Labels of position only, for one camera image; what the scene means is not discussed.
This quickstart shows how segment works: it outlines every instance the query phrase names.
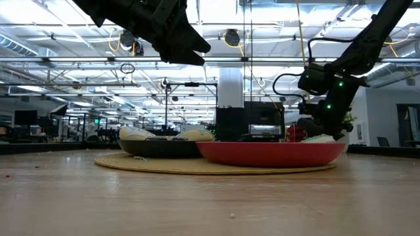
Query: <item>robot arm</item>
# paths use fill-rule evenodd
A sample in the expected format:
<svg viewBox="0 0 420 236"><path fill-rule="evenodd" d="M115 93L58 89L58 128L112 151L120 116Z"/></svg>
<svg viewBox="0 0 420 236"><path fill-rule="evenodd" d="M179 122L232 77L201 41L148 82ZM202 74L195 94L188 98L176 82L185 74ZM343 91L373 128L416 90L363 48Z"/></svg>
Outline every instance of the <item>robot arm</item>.
<svg viewBox="0 0 420 236"><path fill-rule="evenodd" d="M150 42L164 62L202 66L210 45L188 23L187 0L73 0L101 27L106 19Z"/></svg>
<svg viewBox="0 0 420 236"><path fill-rule="evenodd" d="M343 119L358 88L368 87L365 77L353 75L363 75L374 67L383 43L412 3L413 0L387 0L336 61L324 66L310 62L298 87L315 96L325 93L327 96L315 105L299 104L300 112L311 115L313 119L301 119L298 125L314 135L328 134L336 140L343 136L341 131L348 129Z"/></svg>

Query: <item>red object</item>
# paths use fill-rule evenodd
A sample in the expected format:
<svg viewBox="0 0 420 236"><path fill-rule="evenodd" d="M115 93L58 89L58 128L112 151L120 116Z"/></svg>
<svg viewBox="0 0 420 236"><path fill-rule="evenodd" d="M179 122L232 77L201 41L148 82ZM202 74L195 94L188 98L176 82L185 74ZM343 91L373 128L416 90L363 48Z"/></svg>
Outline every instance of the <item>red object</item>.
<svg viewBox="0 0 420 236"><path fill-rule="evenodd" d="M303 128L297 125L292 125L287 129L287 142L302 142L306 138L306 132Z"/></svg>
<svg viewBox="0 0 420 236"><path fill-rule="evenodd" d="M340 156L345 144L197 142L208 160L235 166L297 168L326 165Z"/></svg>

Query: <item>black bowl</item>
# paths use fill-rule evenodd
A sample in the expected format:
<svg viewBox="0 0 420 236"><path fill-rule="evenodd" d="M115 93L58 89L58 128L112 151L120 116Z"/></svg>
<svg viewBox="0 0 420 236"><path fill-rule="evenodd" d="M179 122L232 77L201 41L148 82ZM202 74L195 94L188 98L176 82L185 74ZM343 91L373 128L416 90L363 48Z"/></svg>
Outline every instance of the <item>black bowl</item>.
<svg viewBox="0 0 420 236"><path fill-rule="evenodd" d="M201 158L193 141L120 140L119 146L131 155L145 158L187 159Z"/></svg>

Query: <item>wooden surface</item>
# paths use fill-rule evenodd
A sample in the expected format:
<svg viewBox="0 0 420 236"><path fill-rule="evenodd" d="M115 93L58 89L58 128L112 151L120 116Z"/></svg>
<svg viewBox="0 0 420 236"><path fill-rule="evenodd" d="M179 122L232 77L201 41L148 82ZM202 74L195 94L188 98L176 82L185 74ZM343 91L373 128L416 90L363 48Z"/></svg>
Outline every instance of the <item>wooden surface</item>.
<svg viewBox="0 0 420 236"><path fill-rule="evenodd" d="M0 156L0 235L420 232L415 159L343 156L338 168L323 172L180 176L93 164L107 153L117 151Z"/></svg>

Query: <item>woven placemat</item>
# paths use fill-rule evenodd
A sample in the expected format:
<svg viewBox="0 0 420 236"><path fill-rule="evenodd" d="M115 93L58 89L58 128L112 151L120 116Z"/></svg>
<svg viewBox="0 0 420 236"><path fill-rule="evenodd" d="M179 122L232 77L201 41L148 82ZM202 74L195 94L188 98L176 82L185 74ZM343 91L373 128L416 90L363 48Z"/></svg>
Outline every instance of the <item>woven placemat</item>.
<svg viewBox="0 0 420 236"><path fill-rule="evenodd" d="M115 154L98 157L95 163L120 170L155 172L166 174L201 174L201 175L240 175L240 174L290 174L327 170L336 167L330 163L322 167L307 168L253 168L233 167L211 163L206 159L147 159L141 161L129 154Z"/></svg>

